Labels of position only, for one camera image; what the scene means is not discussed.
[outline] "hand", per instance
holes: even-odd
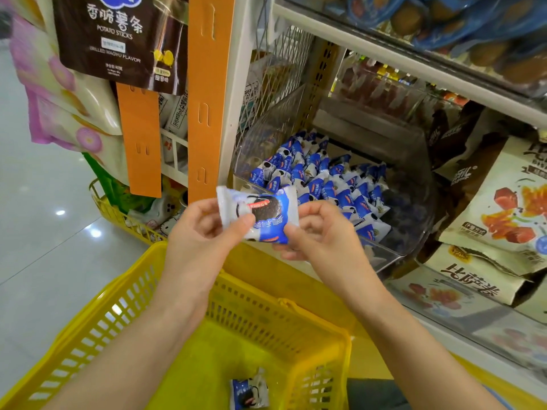
[[[227,255],[253,224],[254,216],[248,214],[223,231],[216,198],[190,204],[169,234],[154,300],[168,307],[198,307],[196,312],[203,318],[209,291]]]
[[[360,280],[379,282],[359,237],[338,207],[313,201],[298,207],[300,227],[283,229],[288,245],[274,245],[285,260],[307,260],[320,279],[342,299],[348,300]]]

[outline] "person's right hand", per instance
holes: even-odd
[[[285,260],[307,260],[319,278],[338,296],[348,299],[358,283],[379,282],[350,223],[327,201],[298,207],[300,227],[288,224],[288,245],[274,245]]]

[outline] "blue logo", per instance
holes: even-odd
[[[541,236],[536,240],[536,250],[539,254],[547,255],[547,236]]]
[[[102,3],[113,10],[119,10],[122,7],[133,8],[140,4],[142,0],[101,0]]]

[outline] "orange hanging strip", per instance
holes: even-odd
[[[116,83],[124,133],[129,189],[161,197],[161,144],[158,93]]]
[[[235,0],[190,0],[188,196],[215,196]]]

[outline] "basket bottom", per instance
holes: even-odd
[[[228,408],[230,379],[252,377],[258,367],[266,370],[270,408],[284,409],[293,364],[205,319],[182,348],[147,409]]]

